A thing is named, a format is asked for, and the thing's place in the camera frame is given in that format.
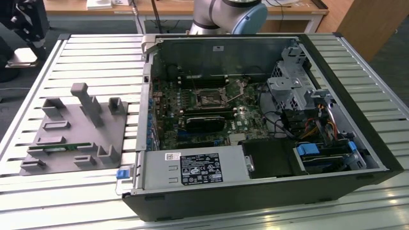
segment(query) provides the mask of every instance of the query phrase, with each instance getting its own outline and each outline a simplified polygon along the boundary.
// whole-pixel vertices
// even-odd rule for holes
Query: green circuit board
[[[230,84],[224,88],[182,89],[178,82],[158,82],[156,92],[162,92],[159,98],[158,119],[160,127],[160,149],[174,150],[184,148],[195,143],[203,147],[232,145],[230,136],[244,134],[247,139],[268,138],[268,128],[263,121],[258,98],[258,83],[247,84],[242,78],[230,78]],[[224,129],[215,133],[191,134],[184,129],[186,118],[182,110],[203,108],[231,107],[235,109],[235,117],[226,120]]]

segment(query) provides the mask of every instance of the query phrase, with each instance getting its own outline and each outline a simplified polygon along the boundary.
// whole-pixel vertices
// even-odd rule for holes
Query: blue latch
[[[310,144],[300,144],[298,147],[298,152],[299,155],[311,155],[311,154],[320,154],[320,150],[316,144],[310,143]]]
[[[348,145],[350,145],[352,151],[359,149],[358,145],[356,145],[356,143],[354,141],[348,142]]]
[[[120,180],[120,179],[130,179],[130,169],[120,169],[118,172],[116,172],[116,179]]]

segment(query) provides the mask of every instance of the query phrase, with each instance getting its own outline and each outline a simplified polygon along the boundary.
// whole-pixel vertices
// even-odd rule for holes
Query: floor
[[[51,22],[54,30],[47,34],[46,47],[48,52],[52,50],[55,42],[60,34],[134,34],[136,33],[135,23],[132,21],[71,21]],[[190,27],[190,21],[168,21],[163,23],[164,31],[168,33],[184,33]],[[154,22],[147,23],[147,32],[158,33]],[[9,45],[17,49],[25,47],[25,41],[0,25],[0,35]],[[409,60],[409,44],[406,43],[409,37],[409,17],[403,22],[398,33],[391,37],[384,48],[379,52],[371,66],[375,68],[386,82],[404,102],[409,104],[409,76],[408,60]],[[35,68],[23,69],[21,76],[7,83],[0,83],[0,89],[6,88],[30,88],[42,70],[43,63]],[[25,101],[29,90],[0,90],[0,140],[6,134],[7,128],[18,113]]]

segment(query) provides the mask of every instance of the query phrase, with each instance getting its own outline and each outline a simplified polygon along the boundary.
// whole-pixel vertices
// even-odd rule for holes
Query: slotted metal surface
[[[27,153],[47,97],[66,104],[74,82],[90,85],[100,102],[110,97],[128,101],[123,165],[135,161],[142,83],[142,37],[74,35],[59,41],[30,96],[0,144],[2,229],[404,229],[409,228],[409,121],[408,109],[354,50],[331,34],[310,35],[342,83],[363,109],[407,171],[379,185],[334,202],[280,207],[243,213],[143,222],[115,192],[116,170],[22,177]]]

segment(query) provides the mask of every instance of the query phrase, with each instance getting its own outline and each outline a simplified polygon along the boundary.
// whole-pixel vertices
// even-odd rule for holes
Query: power supply label
[[[180,156],[182,184],[223,182],[219,153]]]

